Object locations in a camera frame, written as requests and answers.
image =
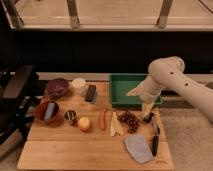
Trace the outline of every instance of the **apple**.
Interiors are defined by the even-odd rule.
[[[78,120],[78,128],[81,131],[88,131],[89,128],[90,128],[90,126],[91,126],[91,122],[90,122],[89,118],[87,118],[87,117],[81,117]]]

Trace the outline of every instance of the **black chair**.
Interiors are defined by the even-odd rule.
[[[27,117],[26,113],[30,105],[39,104],[35,97],[38,75],[33,66],[22,66],[13,73],[8,69],[0,71],[0,145],[16,129],[27,138],[26,123],[32,122],[33,116]]]

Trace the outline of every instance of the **gray cloth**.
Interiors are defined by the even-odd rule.
[[[131,157],[138,163],[153,160],[152,152],[143,135],[131,135],[124,140],[124,144]]]

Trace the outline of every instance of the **purple vegetable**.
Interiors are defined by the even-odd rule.
[[[47,93],[51,97],[61,97],[69,89],[69,82],[64,78],[50,80],[46,85]]]

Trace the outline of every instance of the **floor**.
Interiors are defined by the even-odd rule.
[[[178,103],[178,108],[175,103],[160,108],[174,171],[213,170],[213,124],[185,102]],[[15,132],[0,146],[0,170],[16,170],[23,145],[20,134]]]

